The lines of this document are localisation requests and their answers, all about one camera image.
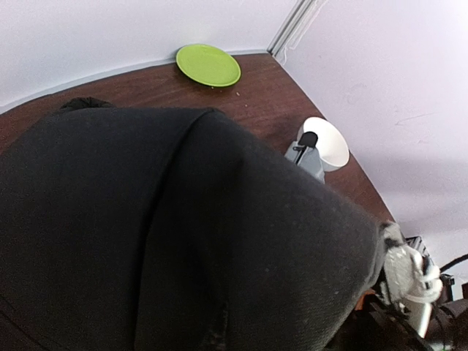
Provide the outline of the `green plate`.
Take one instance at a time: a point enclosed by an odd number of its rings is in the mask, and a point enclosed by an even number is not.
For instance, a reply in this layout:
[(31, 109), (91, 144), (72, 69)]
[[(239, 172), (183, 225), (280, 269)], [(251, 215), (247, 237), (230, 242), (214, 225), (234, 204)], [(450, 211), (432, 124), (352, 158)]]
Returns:
[(211, 45), (183, 46), (175, 55), (182, 73), (191, 80), (212, 87), (228, 87), (241, 79), (239, 63), (228, 53)]

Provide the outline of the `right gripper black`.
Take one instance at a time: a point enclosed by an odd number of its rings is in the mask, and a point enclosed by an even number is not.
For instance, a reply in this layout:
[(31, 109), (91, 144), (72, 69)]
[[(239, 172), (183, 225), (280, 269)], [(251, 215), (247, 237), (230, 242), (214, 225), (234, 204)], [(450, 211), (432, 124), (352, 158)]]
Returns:
[(397, 314), (375, 295), (368, 295), (363, 308), (353, 317), (354, 350), (466, 350), (467, 284), (461, 286), (463, 298), (453, 300), (452, 276), (442, 276), (442, 300), (432, 306), (424, 336), (410, 325), (409, 314)]

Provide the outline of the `right aluminium frame post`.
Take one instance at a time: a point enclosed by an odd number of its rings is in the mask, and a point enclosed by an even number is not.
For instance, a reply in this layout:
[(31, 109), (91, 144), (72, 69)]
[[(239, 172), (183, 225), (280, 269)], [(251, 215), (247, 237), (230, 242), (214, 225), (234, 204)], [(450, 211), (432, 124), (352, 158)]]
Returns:
[(327, 0), (296, 1), (292, 11), (268, 46), (268, 53), (280, 64), (284, 64), (287, 61), (287, 54), (297, 48), (327, 3)]

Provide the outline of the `grey cloth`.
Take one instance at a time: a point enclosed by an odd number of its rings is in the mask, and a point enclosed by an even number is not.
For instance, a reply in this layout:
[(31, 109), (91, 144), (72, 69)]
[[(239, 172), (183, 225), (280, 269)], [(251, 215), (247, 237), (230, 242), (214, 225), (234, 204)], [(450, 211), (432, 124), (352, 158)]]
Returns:
[(284, 156), (318, 181), (324, 183), (325, 171), (317, 149), (317, 142), (318, 136), (316, 133), (305, 132), (298, 140), (290, 144)]

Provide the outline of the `black backpack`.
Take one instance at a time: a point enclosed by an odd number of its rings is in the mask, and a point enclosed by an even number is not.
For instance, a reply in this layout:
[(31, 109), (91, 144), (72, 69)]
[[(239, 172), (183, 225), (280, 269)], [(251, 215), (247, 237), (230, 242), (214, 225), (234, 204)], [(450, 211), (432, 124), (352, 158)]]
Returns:
[(1, 348), (321, 350), (402, 244), (218, 110), (63, 110), (1, 154)]

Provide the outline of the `white ribbed bowl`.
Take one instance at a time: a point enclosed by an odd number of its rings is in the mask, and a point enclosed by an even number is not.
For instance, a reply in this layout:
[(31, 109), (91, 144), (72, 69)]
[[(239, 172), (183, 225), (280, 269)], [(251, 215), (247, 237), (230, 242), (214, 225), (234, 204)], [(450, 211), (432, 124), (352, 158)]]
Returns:
[(317, 135), (316, 149), (319, 152), (325, 172), (343, 168), (350, 160), (350, 151), (342, 133), (329, 121), (319, 117), (306, 119), (302, 133), (313, 132)]

